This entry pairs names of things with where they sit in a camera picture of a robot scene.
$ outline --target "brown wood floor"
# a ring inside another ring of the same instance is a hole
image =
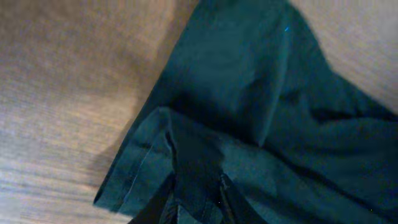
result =
[[[127,223],[95,193],[198,0],[0,0],[0,223]],[[398,1],[292,0],[398,112]]]

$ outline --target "garment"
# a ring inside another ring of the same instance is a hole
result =
[[[95,205],[179,224],[398,222],[397,121],[286,1],[201,1]]]

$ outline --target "dark green cloth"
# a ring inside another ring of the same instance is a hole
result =
[[[285,1],[202,1],[95,205],[136,217],[173,175],[178,223],[219,224],[226,175],[267,223],[398,222],[397,121]]]

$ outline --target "wood grain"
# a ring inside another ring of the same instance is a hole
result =
[[[197,1],[0,1],[0,223],[128,222],[91,204]],[[398,111],[398,2],[293,2]]]

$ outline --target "folded fabric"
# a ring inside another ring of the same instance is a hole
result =
[[[201,1],[95,205],[132,223],[398,222],[397,122],[286,1]]]

